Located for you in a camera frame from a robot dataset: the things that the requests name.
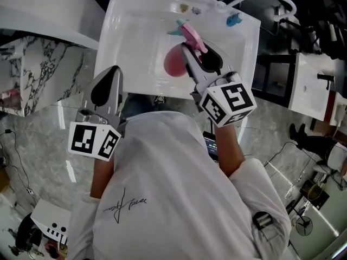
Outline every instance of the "sink basin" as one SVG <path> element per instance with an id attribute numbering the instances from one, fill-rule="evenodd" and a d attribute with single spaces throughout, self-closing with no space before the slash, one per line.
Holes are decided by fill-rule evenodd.
<path id="1" fill-rule="evenodd" d="M 191 99 L 195 84 L 188 74 L 171 77 L 163 66 L 167 52 L 185 40 L 167 34 L 182 18 L 223 49 L 243 82 L 251 86 L 260 21 L 243 14 L 241 23 L 228 27 L 227 17 L 238 12 L 218 13 L 211 0 L 110 0 L 94 76 L 116 64 L 124 74 L 125 92 Z"/>
<path id="2" fill-rule="evenodd" d="M 297 53 L 294 84 L 288 108 L 323 121 L 330 84 L 327 90 L 327 81 L 317 79 L 318 73 L 323 74 L 307 56 Z"/>

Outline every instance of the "person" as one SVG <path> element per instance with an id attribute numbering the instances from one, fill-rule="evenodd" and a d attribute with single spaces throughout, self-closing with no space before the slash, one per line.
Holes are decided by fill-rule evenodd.
<path id="1" fill-rule="evenodd" d="M 290 138 L 298 143 L 298 148 L 317 154 L 322 160 L 317 162 L 314 169 L 323 173 L 331 174 L 330 170 L 338 171 L 344 179 L 347 179 L 347 148 L 327 136 L 308 136 L 305 133 L 305 124 L 299 131 L 295 125 L 289 127 Z"/>
<path id="2" fill-rule="evenodd" d="M 113 160 L 95 160 L 90 196 L 72 212 L 67 258 L 278 259 L 291 223 L 234 126 L 215 127 L 218 165 L 197 123 L 158 102 L 127 97 L 125 137 Z"/>

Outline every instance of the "gray tile floor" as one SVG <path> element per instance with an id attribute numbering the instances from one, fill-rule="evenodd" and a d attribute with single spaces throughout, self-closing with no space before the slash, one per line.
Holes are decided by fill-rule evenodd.
<path id="1" fill-rule="evenodd" d="M 26 118 L 8 115 L 0 121 L 0 134 L 5 129 L 16 133 L 16 147 L 34 191 L 36 202 L 39 198 L 48 200 L 70 210 L 76 199 L 88 194 L 92 175 L 91 158 L 72 155 L 67 152 L 69 123 L 76 117 L 81 105 L 82 94 L 70 97 L 42 109 Z M 245 120 L 235 124 L 237 136 L 246 158 L 258 158 L 262 163 L 270 160 L 282 145 L 289 141 L 288 127 L 294 123 L 298 128 L 306 124 L 309 133 L 311 119 L 286 108 L 257 99 L 258 108 Z M 168 99 L 173 109 L 192 116 L 201 130 L 210 132 L 210 123 L 204 113 L 198 113 L 194 103 L 189 100 Z M 26 176 L 21 169 L 20 159 L 14 149 L 15 136 L 3 134 L 0 142 L 10 156 L 13 166 L 7 167 L 11 187 L 18 196 L 18 203 L 31 211 L 33 199 L 21 183 L 25 185 Z M 309 158 L 293 144 L 287 144 L 266 170 L 285 204 L 298 195 L 298 182 Z M 310 161 L 303 175 L 311 173 L 314 162 Z"/>

